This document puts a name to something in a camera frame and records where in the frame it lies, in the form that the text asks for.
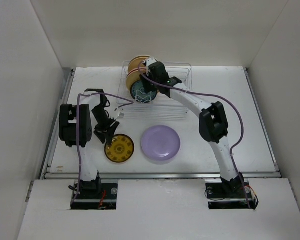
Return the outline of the teal patterned small plate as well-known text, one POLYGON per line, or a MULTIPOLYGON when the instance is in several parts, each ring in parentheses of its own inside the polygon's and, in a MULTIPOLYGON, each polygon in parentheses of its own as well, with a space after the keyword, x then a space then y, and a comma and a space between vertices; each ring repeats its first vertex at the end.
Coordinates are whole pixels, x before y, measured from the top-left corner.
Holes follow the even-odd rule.
POLYGON ((130 95, 133 100, 140 104, 149 104, 157 97, 156 91, 146 92, 141 80, 134 82, 130 88, 130 95))

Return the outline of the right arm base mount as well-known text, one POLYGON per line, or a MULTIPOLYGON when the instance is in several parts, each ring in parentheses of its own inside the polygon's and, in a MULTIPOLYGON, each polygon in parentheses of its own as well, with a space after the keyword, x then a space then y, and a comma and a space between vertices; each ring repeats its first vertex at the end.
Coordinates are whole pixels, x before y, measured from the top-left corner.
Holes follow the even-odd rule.
POLYGON ((256 210, 260 202, 248 181, 244 182, 244 188, 240 185, 239 190, 227 193, 220 180, 208 179, 204 194, 210 210, 256 210))

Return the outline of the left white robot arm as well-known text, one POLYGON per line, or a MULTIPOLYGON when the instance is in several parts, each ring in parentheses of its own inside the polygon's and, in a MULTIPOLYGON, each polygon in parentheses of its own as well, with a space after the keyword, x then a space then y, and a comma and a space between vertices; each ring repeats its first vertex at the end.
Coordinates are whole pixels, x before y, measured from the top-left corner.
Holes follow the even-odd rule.
POLYGON ((108 96, 103 89, 88 88, 75 105, 62 104, 59 109, 59 138, 67 147, 76 147, 78 156, 79 177, 74 190, 93 199, 101 195, 102 181, 93 161, 83 152, 93 136, 110 145, 120 125, 106 110, 111 106, 108 96))

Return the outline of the amber patterned small plate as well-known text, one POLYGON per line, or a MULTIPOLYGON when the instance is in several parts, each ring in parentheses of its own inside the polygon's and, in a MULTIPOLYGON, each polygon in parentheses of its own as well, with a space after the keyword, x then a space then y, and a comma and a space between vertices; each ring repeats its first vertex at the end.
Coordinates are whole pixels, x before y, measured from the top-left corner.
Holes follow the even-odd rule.
POLYGON ((125 134, 113 136, 111 144, 104 146, 104 153, 108 160, 115 164, 127 162, 134 154, 135 144, 131 137, 125 134))

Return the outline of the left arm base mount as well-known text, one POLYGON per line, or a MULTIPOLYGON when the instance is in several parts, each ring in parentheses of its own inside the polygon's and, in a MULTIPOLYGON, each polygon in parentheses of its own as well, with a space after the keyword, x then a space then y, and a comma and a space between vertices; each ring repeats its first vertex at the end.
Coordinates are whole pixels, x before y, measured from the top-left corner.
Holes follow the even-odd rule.
POLYGON ((118 183, 102 183, 97 186, 94 181, 81 181, 77 194, 77 183, 69 186, 72 190, 71 210, 116 210, 118 183))

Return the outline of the purple plastic plate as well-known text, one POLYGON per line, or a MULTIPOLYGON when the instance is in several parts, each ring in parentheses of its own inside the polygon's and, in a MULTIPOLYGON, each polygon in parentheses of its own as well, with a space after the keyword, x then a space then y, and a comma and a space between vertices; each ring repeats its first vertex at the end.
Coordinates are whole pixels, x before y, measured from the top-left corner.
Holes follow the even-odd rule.
POLYGON ((142 134, 140 143, 144 155, 158 163, 170 161, 181 148, 179 134, 166 125, 149 127, 142 134))

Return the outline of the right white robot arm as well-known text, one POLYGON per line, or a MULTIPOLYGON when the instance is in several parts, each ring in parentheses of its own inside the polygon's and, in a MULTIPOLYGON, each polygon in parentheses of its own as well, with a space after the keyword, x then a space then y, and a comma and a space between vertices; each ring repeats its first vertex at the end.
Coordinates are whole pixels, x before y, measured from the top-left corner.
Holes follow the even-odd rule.
POLYGON ((159 91, 182 104, 198 117, 199 134, 211 146, 219 166, 222 193, 227 197, 233 197, 240 189, 244 189, 244 177, 238 170, 233 155, 233 149, 241 143, 244 136, 243 119, 238 109, 222 96, 191 91, 179 78, 170 77, 165 65, 153 57, 139 62, 138 71, 141 71, 141 66, 146 67, 146 72, 140 74, 145 82, 146 91, 159 91), (233 146, 230 146, 228 140, 229 123, 224 105, 219 101, 214 103, 205 101, 200 98, 201 96, 221 99, 236 112, 241 133, 239 140, 233 146))

